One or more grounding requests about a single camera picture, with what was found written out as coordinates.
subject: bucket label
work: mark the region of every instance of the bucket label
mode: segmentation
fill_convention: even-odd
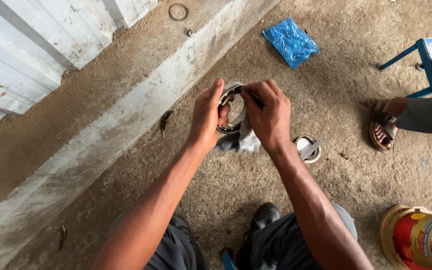
[[[393,243],[409,269],[432,269],[432,214],[406,214],[394,227]]]

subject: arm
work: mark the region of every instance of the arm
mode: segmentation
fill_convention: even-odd
[[[255,91],[260,109],[245,91]],[[274,162],[311,254],[323,269],[372,269],[356,239],[313,179],[290,139],[291,105],[274,81],[248,84],[241,94],[254,133]]]
[[[163,173],[134,202],[112,231],[91,269],[143,269],[164,235],[176,206],[206,154],[218,140],[216,125],[228,124],[229,104],[218,112],[224,83],[196,100],[189,138]]]

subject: sandal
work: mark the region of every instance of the sandal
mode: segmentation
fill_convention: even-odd
[[[391,150],[393,148],[393,143],[394,140],[396,139],[396,135],[393,132],[393,130],[391,129],[391,127],[389,127],[389,123],[394,123],[396,122],[396,117],[388,114],[387,112],[382,111],[383,108],[385,107],[385,104],[387,103],[388,99],[381,99],[376,103],[376,106],[374,108],[374,112],[372,115],[372,121],[371,124],[369,125],[369,137],[371,138],[371,142],[372,144],[376,147],[377,150],[380,150],[384,153],[389,152],[389,150]],[[387,144],[391,144],[391,147],[386,147],[384,144],[380,143],[377,141],[376,139],[376,135],[375,135],[375,124],[378,123],[379,125],[381,125],[381,127],[387,132],[389,138],[391,138],[390,140],[386,140],[385,143]]]

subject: hand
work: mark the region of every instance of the hand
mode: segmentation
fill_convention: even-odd
[[[273,80],[243,86],[241,96],[249,113],[254,133],[268,153],[291,143],[289,99]],[[260,109],[250,91],[258,93],[264,107]]]
[[[213,87],[202,93],[194,104],[188,142],[200,144],[205,154],[212,150],[218,141],[216,126],[226,126],[230,122],[228,119],[231,110],[229,103],[218,111],[219,99],[223,91],[224,81],[217,78]]]

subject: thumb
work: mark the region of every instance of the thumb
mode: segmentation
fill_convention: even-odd
[[[218,105],[221,95],[224,91],[224,81],[221,78],[216,78],[213,84],[213,88],[209,91],[209,103],[212,105]]]
[[[250,117],[253,114],[259,114],[261,112],[261,109],[258,107],[256,102],[251,97],[251,94],[243,90],[241,91],[240,96],[244,100],[244,105],[246,105],[246,109],[248,110]]]

